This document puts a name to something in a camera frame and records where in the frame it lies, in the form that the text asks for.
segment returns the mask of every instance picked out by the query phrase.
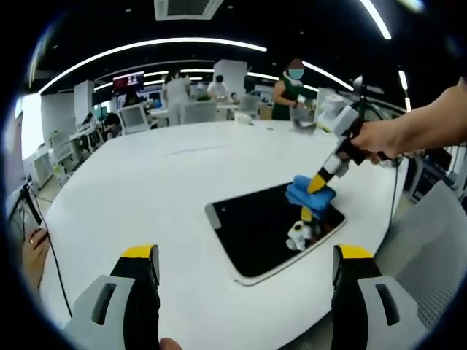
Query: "tablet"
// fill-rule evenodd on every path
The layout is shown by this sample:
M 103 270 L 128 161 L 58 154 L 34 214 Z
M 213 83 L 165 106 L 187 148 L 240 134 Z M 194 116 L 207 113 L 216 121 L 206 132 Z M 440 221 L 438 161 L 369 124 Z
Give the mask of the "tablet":
M 345 216 L 332 204 L 320 222 L 320 233 L 304 251 L 290 250 L 288 232 L 301 219 L 301 207 L 289 203 L 282 184 L 259 192 L 211 203 L 206 213 L 228 257 L 233 279 L 250 286 L 273 276 L 332 236 Z

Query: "face mask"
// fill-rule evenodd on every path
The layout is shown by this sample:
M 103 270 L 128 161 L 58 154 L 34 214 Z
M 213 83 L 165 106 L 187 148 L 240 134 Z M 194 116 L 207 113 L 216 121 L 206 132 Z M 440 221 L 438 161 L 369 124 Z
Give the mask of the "face mask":
M 300 79 L 303 77 L 305 70 L 304 69 L 289 69 L 290 77 L 293 79 Z

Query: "round table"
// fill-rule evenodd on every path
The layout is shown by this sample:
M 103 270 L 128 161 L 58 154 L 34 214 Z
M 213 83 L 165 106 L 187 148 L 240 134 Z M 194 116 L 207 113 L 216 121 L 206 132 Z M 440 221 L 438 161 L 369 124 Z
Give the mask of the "round table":
M 252 287 L 236 283 L 204 213 L 206 204 L 312 176 L 336 146 L 290 122 L 212 122 L 107 142 L 76 171 L 46 221 L 71 304 L 130 246 L 160 250 L 159 336 L 185 349 L 277 349 L 331 309 L 335 244 L 375 252 L 390 219 L 395 169 L 351 164 L 334 179 L 347 223 L 308 255 Z M 399 167 L 395 207 L 406 164 Z M 69 320 L 47 256 L 40 294 L 59 327 Z

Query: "blue cloth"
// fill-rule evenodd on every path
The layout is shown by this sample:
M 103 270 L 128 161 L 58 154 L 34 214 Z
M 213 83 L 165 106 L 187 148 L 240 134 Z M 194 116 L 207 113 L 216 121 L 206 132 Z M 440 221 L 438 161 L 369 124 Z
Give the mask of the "blue cloth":
M 336 197 L 336 191 L 324 186 L 321 190 L 309 194 L 307 189 L 310 182 L 309 177 L 295 176 L 293 183 L 287 186 L 285 196 L 292 204 L 307 207 L 313 216 L 320 220 L 325 215 L 331 201 Z

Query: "white shirt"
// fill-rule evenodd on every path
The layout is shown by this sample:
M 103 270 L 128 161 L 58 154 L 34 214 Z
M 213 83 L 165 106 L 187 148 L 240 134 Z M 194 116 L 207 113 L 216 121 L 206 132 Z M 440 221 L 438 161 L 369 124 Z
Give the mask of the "white shirt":
M 164 83 L 162 85 L 162 90 L 167 91 L 169 104 L 178 104 L 188 101 L 188 95 L 185 88 L 187 85 L 190 85 L 190 78 L 188 76 L 172 79 L 167 84 Z
M 223 82 L 210 82 L 207 92 L 213 94 L 215 98 L 227 97 L 227 85 Z

